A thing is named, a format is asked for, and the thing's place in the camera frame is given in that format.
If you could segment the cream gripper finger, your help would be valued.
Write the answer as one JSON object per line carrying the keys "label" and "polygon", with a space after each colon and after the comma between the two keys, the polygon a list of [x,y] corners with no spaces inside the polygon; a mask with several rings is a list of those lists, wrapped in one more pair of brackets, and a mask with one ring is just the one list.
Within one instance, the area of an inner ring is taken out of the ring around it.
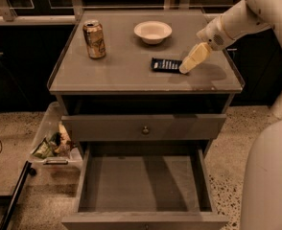
{"label": "cream gripper finger", "polygon": [[179,66],[179,72],[181,74],[187,74],[204,62],[210,56],[211,52],[212,49],[206,42],[195,45]]}

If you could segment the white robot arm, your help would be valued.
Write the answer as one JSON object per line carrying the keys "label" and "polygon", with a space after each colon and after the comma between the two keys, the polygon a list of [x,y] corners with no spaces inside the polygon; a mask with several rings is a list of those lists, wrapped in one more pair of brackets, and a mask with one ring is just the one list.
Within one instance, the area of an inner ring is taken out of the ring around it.
{"label": "white robot arm", "polygon": [[221,51],[239,38],[271,27],[282,49],[282,0],[241,0],[197,32],[196,44],[179,66],[187,74],[207,60],[212,51]]}

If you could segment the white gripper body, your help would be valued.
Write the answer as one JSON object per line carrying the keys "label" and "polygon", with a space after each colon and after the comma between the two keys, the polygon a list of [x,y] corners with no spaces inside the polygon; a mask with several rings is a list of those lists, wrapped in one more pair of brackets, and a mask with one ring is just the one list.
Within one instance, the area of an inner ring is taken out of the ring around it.
{"label": "white gripper body", "polygon": [[197,37],[206,42],[214,51],[223,50],[234,42],[234,39],[223,28],[221,16],[211,20],[202,30],[198,31]]}

